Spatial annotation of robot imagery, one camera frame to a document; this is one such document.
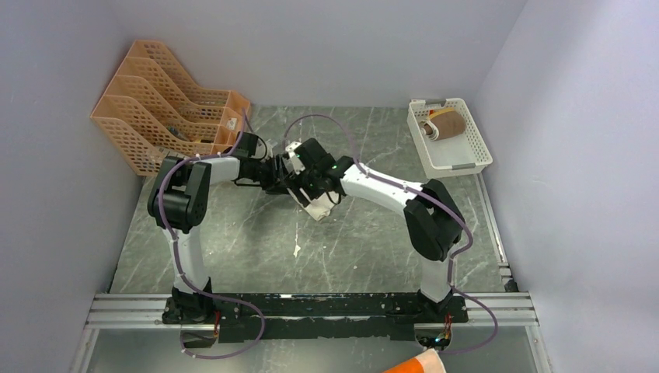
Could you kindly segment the white towel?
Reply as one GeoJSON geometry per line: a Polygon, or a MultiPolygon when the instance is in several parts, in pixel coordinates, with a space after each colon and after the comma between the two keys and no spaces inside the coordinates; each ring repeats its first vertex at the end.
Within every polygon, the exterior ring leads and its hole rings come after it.
{"type": "Polygon", "coordinates": [[[288,192],[295,202],[316,221],[328,217],[335,206],[325,194],[311,199],[302,189],[288,189],[288,192]]]}

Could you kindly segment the yellow brown bear towel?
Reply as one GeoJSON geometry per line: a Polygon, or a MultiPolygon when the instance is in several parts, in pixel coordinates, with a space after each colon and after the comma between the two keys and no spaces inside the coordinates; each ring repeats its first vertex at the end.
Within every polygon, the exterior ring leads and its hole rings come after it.
{"type": "Polygon", "coordinates": [[[454,108],[432,110],[425,120],[420,122],[422,133],[431,141],[449,139],[463,134],[466,122],[454,108]]]}

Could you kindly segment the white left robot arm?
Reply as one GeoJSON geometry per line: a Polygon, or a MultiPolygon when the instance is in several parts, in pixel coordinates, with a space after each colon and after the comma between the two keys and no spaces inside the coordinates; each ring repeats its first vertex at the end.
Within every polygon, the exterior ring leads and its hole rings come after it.
{"type": "Polygon", "coordinates": [[[204,265],[200,224],[207,213],[210,188],[231,182],[283,194],[288,174],[282,155],[255,134],[241,133],[224,151],[211,155],[168,155],[160,165],[147,203],[169,244],[175,270],[172,293],[162,314],[165,324],[193,324],[218,318],[211,278],[204,265]]]}

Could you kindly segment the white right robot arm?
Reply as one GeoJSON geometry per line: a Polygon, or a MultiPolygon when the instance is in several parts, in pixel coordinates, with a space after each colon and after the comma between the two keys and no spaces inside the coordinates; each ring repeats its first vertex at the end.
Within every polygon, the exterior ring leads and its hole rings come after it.
{"type": "Polygon", "coordinates": [[[315,220],[330,215],[344,197],[361,198],[402,216],[420,255],[420,314],[430,322],[448,313],[453,291],[449,257],[462,237],[464,219],[439,180],[408,182],[368,168],[353,157],[335,159],[317,140],[292,142],[284,149],[292,170],[284,185],[315,220]]]}

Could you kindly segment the white plastic basket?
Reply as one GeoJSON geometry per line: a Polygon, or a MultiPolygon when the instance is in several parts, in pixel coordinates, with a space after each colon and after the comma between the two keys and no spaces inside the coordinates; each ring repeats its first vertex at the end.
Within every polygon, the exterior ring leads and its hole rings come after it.
{"type": "Polygon", "coordinates": [[[429,178],[478,174],[493,162],[463,99],[412,99],[407,123],[429,178]]]}

